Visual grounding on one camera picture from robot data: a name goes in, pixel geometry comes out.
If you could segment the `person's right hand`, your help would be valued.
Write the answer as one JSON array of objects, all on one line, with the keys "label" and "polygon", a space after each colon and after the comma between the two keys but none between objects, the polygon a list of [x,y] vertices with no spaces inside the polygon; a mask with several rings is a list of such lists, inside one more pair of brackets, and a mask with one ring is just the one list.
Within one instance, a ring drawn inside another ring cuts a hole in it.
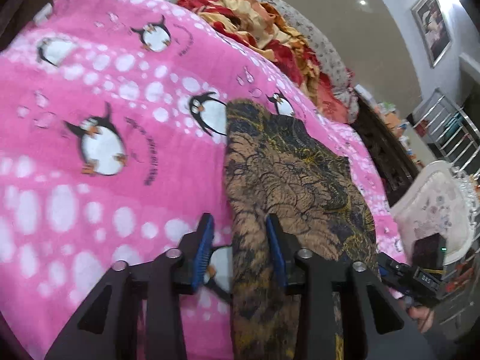
[{"label": "person's right hand", "polygon": [[409,317],[417,324],[420,333],[426,333],[434,323],[434,310],[425,306],[411,306],[407,309]]}]

